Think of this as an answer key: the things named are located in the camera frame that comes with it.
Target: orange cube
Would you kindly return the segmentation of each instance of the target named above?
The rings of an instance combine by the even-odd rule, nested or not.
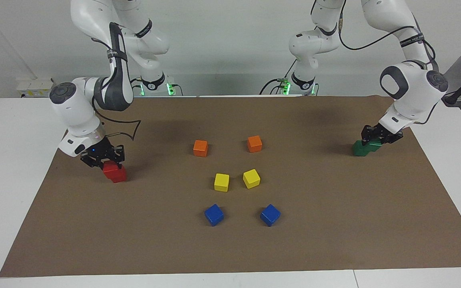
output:
[[[196,140],[195,145],[193,146],[193,155],[196,155],[198,157],[206,157],[207,148],[208,148],[207,141]]]
[[[247,146],[249,147],[250,153],[255,153],[255,152],[261,151],[262,150],[261,137],[259,137],[259,136],[249,137],[249,140],[247,142]]]

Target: blue cube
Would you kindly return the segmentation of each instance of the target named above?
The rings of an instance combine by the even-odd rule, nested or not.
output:
[[[207,209],[204,215],[211,226],[216,226],[223,220],[223,211],[216,204]]]
[[[280,217],[280,211],[275,208],[273,205],[268,205],[266,209],[263,210],[261,213],[261,219],[264,221],[264,223],[267,224],[267,226],[272,226],[275,221],[277,221]]]

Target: blue object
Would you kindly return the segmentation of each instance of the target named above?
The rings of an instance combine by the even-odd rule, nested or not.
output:
[[[266,209],[263,210],[261,213],[261,219],[264,221],[264,223],[267,224],[267,226],[272,226],[275,221],[277,221],[280,217],[280,211],[275,208],[273,205],[268,205]]]
[[[223,211],[216,204],[207,209],[204,215],[211,226],[216,226],[223,220]]]

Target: green block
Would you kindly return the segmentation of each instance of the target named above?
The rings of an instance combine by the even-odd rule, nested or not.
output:
[[[382,143],[380,142],[379,139],[374,140],[374,141],[370,141],[365,146],[362,146],[362,141],[357,140],[357,142],[355,142],[355,144],[353,144],[353,155],[360,156],[360,157],[365,157],[370,152],[378,151],[378,149],[380,149],[380,147],[382,147]]]

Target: white table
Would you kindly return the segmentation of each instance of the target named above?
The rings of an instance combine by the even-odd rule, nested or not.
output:
[[[0,270],[64,130],[48,99],[0,99]],[[461,213],[461,111],[439,104],[412,130]],[[455,288],[461,268],[0,278],[8,286]]]

